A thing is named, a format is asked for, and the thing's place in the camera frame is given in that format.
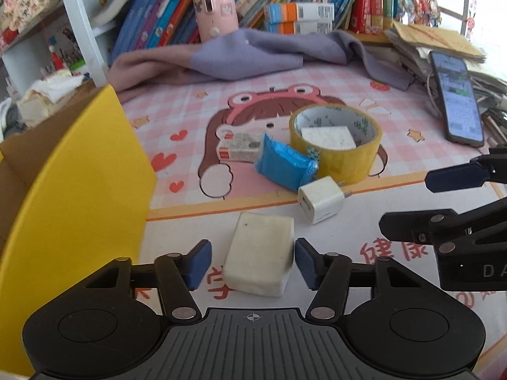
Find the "purple book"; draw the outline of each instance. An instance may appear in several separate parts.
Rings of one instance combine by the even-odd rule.
[[[157,12],[163,1],[164,0],[157,0],[155,5],[153,6],[150,15],[148,16],[146,22],[144,23],[143,30],[141,31],[141,35],[139,36],[138,42],[136,43],[134,50],[142,50],[146,48],[146,45],[148,44],[148,39],[150,38],[150,35],[153,32],[155,25],[157,24],[158,20]]]

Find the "white round button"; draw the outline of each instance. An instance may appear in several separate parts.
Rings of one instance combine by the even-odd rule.
[[[211,37],[217,37],[217,35],[220,34],[220,30],[216,27],[213,27],[211,30],[209,30],[209,34]]]

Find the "metal screw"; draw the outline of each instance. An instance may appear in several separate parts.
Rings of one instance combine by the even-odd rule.
[[[440,253],[446,254],[446,253],[450,253],[455,248],[456,248],[456,245],[453,242],[447,242],[447,243],[443,243],[443,245],[439,247],[439,251],[440,251]]]
[[[316,319],[328,320],[335,316],[335,311],[329,307],[316,307],[310,312],[310,314]]]
[[[439,221],[442,221],[443,219],[444,219],[444,215],[443,214],[435,214],[432,217],[432,223],[438,223]]]
[[[172,316],[179,320],[188,320],[195,317],[197,312],[191,307],[178,307],[172,311]]]

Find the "phone screen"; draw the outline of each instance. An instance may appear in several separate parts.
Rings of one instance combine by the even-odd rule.
[[[432,52],[432,59],[442,89],[449,134],[477,142],[483,141],[481,116],[465,62],[435,52]]]

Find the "pink checkered tablecloth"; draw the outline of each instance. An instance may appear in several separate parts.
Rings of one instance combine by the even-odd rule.
[[[432,116],[424,87],[414,83],[403,92],[377,83],[362,63],[315,63],[244,81],[160,86],[124,105],[157,173],[151,208],[275,191],[277,186],[266,184],[251,164],[230,165],[227,172],[216,158],[217,136],[243,130],[288,141],[291,110],[311,104],[316,96],[331,103],[339,98],[378,121],[388,154],[381,177],[459,164],[478,155],[477,150],[445,140],[443,123]],[[245,111],[242,117],[233,118],[235,107]],[[280,111],[267,113],[270,109]],[[220,183],[226,177],[225,184],[210,186],[214,179]]]

